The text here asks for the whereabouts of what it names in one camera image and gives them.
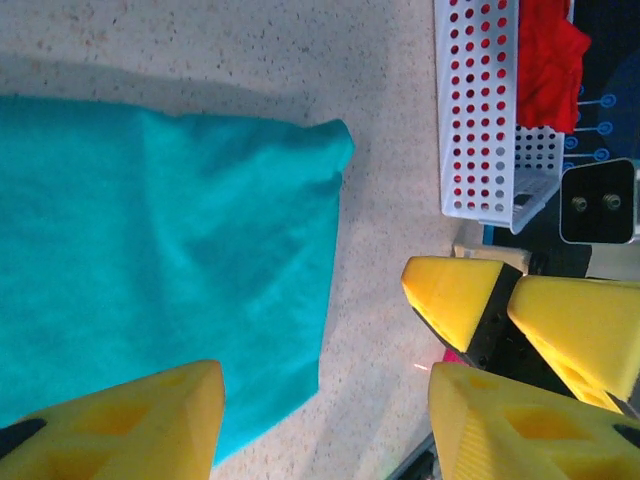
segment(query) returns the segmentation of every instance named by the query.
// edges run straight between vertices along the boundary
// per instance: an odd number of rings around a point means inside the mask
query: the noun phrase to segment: teal towel
[[[300,406],[353,149],[340,121],[0,98],[0,426],[205,358],[217,461]]]

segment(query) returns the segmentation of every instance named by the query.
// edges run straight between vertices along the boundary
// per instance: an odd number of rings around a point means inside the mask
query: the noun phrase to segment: white plastic basket
[[[442,213],[518,233],[560,186],[564,135],[516,128],[518,0],[435,0]]]

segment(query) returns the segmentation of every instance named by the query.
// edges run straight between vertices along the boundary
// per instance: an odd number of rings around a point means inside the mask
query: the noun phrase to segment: red cloth
[[[463,365],[467,364],[464,360],[462,360],[458,355],[456,355],[454,352],[452,352],[448,348],[444,352],[444,357],[442,357],[442,361],[450,362],[450,363],[461,363]]]
[[[566,20],[568,0],[520,0],[516,120],[571,133],[591,39]]]

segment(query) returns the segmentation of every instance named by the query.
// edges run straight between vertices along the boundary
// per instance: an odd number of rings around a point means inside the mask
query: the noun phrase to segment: white countertop
[[[0,94],[351,129],[320,392],[213,479],[384,478],[430,431],[414,364],[443,347],[400,274],[458,226],[438,206],[432,24],[415,0],[0,0]]]

